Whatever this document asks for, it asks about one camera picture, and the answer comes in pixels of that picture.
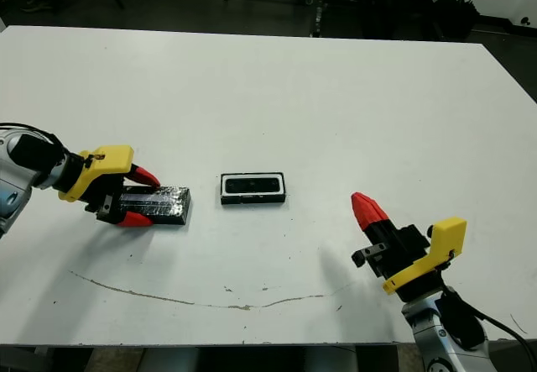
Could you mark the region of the right gripper yellow mount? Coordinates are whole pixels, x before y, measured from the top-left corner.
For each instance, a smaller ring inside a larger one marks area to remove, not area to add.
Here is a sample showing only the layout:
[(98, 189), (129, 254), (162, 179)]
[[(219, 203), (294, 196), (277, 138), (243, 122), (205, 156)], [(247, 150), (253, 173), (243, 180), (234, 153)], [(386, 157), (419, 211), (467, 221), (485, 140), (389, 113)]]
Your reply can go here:
[(352, 211), (371, 245), (352, 255), (356, 267), (369, 265), (384, 278), (383, 290), (411, 302), (441, 288), (441, 271), (462, 252), (467, 221), (451, 217), (424, 236), (413, 224), (396, 228), (384, 210), (361, 192), (351, 195)]

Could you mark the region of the left gripper yellow mount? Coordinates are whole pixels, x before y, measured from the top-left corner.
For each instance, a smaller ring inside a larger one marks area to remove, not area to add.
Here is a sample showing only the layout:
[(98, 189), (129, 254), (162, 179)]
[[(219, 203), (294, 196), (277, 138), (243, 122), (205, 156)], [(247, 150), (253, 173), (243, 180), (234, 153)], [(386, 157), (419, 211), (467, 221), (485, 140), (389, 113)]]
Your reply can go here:
[(58, 197), (66, 202), (84, 202), (86, 210), (98, 220), (118, 227), (152, 226), (154, 222), (143, 214), (121, 209), (124, 178), (144, 186), (161, 186), (156, 176), (133, 164), (133, 148), (128, 145), (70, 153), (57, 181)]

